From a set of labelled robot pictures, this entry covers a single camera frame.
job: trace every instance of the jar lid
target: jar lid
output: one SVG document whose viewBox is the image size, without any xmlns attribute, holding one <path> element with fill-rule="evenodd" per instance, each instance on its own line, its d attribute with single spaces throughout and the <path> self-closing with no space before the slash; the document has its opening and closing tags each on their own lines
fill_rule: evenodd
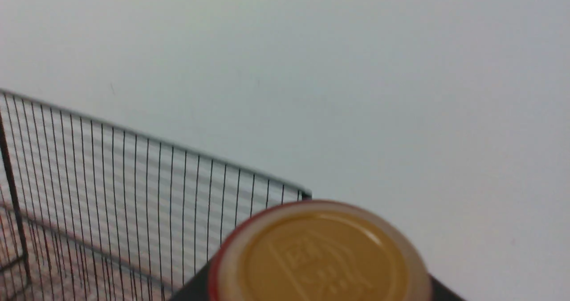
<svg viewBox="0 0 570 301">
<path fill-rule="evenodd" d="M 254 216 L 223 244 L 212 301 L 421 301 L 429 277 L 409 242 L 378 216 L 305 201 Z"/>
</svg>

